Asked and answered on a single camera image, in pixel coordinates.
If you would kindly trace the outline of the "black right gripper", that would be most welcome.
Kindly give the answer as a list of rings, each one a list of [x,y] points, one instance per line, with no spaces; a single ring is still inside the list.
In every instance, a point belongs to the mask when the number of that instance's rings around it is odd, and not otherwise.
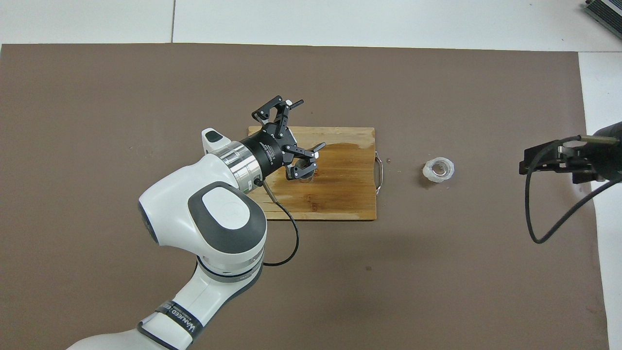
[[[622,122],[599,129],[594,135],[583,135],[583,145],[553,140],[527,148],[519,162],[519,174],[533,172],[570,173],[573,184],[613,181],[621,177]],[[615,138],[616,143],[597,142],[598,138]]]

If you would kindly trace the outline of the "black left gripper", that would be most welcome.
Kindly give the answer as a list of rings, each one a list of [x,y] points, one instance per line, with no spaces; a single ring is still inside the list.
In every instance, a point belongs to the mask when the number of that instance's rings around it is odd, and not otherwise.
[[[292,109],[304,104],[304,100],[293,103],[284,100],[282,96],[275,96],[261,107],[252,112],[252,118],[262,124],[262,129],[241,140],[241,144],[251,151],[259,164],[261,177],[265,179],[280,168],[286,166],[288,181],[307,180],[314,176],[317,170],[317,160],[320,149],[326,146],[325,142],[317,144],[312,149],[300,148],[297,145],[286,145],[281,149],[277,139],[293,138],[289,130],[289,113]],[[275,108],[277,113],[274,121],[270,122],[270,110]]]

